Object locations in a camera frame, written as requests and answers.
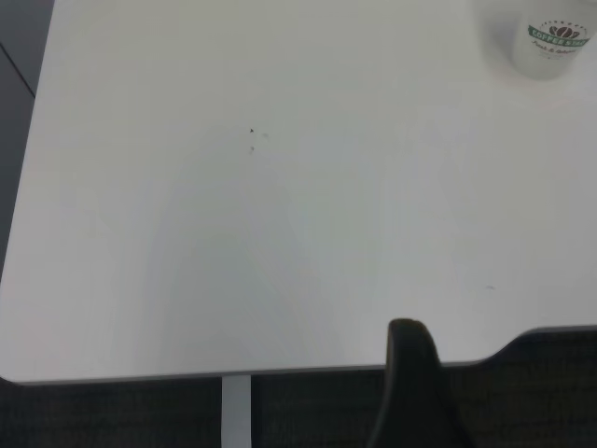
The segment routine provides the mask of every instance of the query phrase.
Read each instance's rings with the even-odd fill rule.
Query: table top
[[[62,0],[0,285],[19,382],[443,361],[597,321],[597,49],[490,0]]]

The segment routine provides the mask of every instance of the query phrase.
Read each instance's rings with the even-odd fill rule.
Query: white surface
[[[251,448],[251,376],[222,378],[222,448]]]
[[[464,361],[594,324],[596,48],[519,76],[511,5],[59,2],[0,375],[379,365],[398,316]]]

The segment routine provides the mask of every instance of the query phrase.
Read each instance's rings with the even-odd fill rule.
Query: green logo
[[[568,36],[576,37],[578,35],[577,32],[566,26],[562,26],[560,28],[557,28],[556,26],[550,26],[549,32],[545,33],[529,25],[529,35],[535,39],[542,40],[543,42],[547,42],[551,45],[559,45],[561,47],[582,47],[589,42],[588,39],[566,38]]]

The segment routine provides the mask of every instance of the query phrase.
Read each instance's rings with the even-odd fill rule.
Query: dark carpet
[[[2,448],[219,448],[221,381],[0,384]]]
[[[526,335],[447,372],[479,448],[597,446],[597,331]],[[253,448],[363,448],[383,373],[256,376],[252,388]]]

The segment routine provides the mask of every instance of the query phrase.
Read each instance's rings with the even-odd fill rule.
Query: white table
[[[468,361],[595,323],[597,46],[523,78],[509,6],[57,1],[0,376],[381,365],[398,316]]]

